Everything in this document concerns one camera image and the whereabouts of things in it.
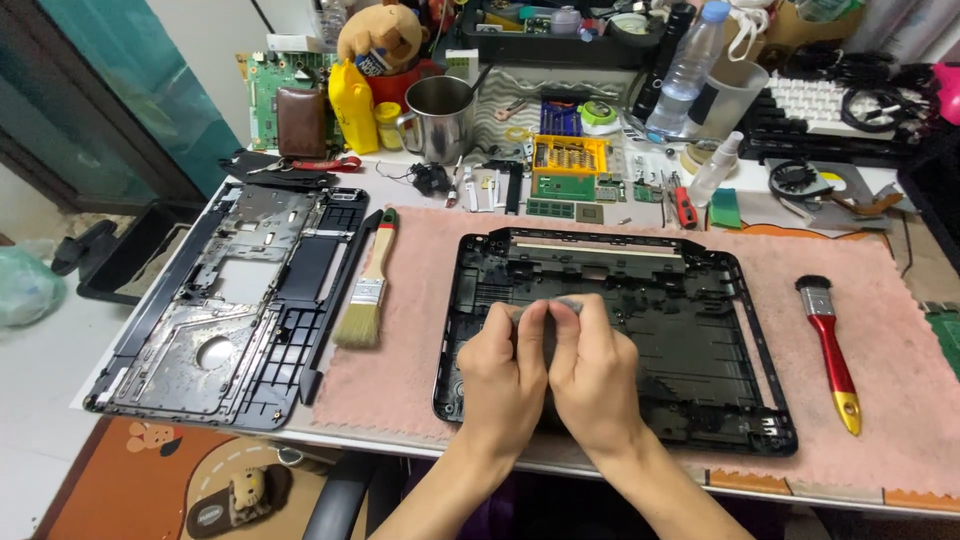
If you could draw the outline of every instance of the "stainless steel mug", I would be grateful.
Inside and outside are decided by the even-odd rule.
[[[461,108],[470,96],[470,85],[456,77],[438,75],[413,83],[405,96],[409,112],[396,119],[397,126],[413,120],[415,148],[402,139],[403,149],[423,156],[425,161],[452,165],[473,148],[473,110],[476,96]]]

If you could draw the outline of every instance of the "desk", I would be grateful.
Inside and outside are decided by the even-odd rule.
[[[408,164],[404,163],[410,157],[402,154],[393,156],[378,153],[364,157],[364,169],[353,174],[341,174],[341,186],[360,187],[371,195],[369,212],[383,208],[387,204],[434,207],[444,205],[443,198],[425,198],[403,180],[393,180],[382,175],[400,176],[406,172]],[[484,176],[483,170],[475,171],[474,178]],[[868,183],[873,188],[879,188],[893,179],[893,171],[880,170],[876,173],[866,171]],[[741,162],[737,175],[732,184],[742,190],[742,196],[750,197],[751,201],[771,211],[786,211],[778,205],[772,196],[766,192],[766,173],[762,167],[754,162]],[[684,183],[690,181],[689,175],[684,174]],[[529,193],[529,181],[523,187],[522,193]],[[480,197],[481,208],[486,206],[485,197]],[[463,211],[462,208],[449,211]],[[610,205],[605,208],[607,225],[615,225],[625,217],[633,219],[631,225],[636,227],[656,228],[661,225],[660,206],[647,205],[630,201],[626,204]],[[910,270],[908,283],[914,286],[918,293],[918,300],[953,300],[960,298],[960,278],[957,278],[949,267],[943,254],[930,236],[929,231],[919,220],[908,222],[914,248],[914,266]],[[905,264],[905,241],[901,229],[895,228],[890,234],[890,245],[899,264]],[[332,347],[324,351],[321,370],[329,365]],[[86,384],[81,388],[72,406],[81,408],[85,391],[96,379],[97,373],[106,366],[110,354],[104,354],[100,362],[90,374]],[[309,407],[295,406],[291,418],[281,430],[269,433],[249,432],[250,436],[269,439],[298,441],[301,443],[360,450],[367,452],[397,454],[411,457],[435,458],[443,450],[443,445],[424,444],[412,441],[397,434],[383,433],[376,436],[359,437],[346,429],[322,428],[313,425],[313,415]],[[549,474],[569,475],[578,477],[599,478],[599,474],[589,463],[558,461],[549,455],[523,455],[516,465],[517,469],[537,471]],[[951,498],[925,498],[916,494],[897,492],[883,492],[880,489],[864,489],[855,487],[837,487],[824,485],[806,485],[801,482],[791,482],[789,485],[784,479],[740,477],[726,475],[723,472],[709,472],[688,470],[696,481],[705,486],[708,491],[752,497],[758,499],[776,500],[784,503],[813,504],[832,506],[837,508],[873,510],[885,513],[915,514],[927,516],[941,516],[960,519],[960,502]]]

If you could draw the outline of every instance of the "wooden-handled brush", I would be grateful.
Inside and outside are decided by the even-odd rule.
[[[396,210],[386,209],[373,239],[373,255],[367,270],[353,287],[353,296],[340,326],[333,331],[333,342],[344,349],[375,349],[380,344],[380,302],[387,290],[383,266],[394,245]]]

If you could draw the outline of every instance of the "yellow jar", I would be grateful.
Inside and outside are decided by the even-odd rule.
[[[402,150],[403,128],[396,126],[396,118],[400,116],[400,105],[387,101],[373,108],[373,118],[376,120],[376,130],[380,133],[380,144],[387,150]]]

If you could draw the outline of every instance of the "plush bear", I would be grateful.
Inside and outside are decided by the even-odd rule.
[[[420,44],[430,39],[430,32],[420,25],[410,8],[398,4],[397,0],[382,2],[357,12],[337,38],[340,61],[359,59],[357,67],[368,76],[407,71],[420,51]]]

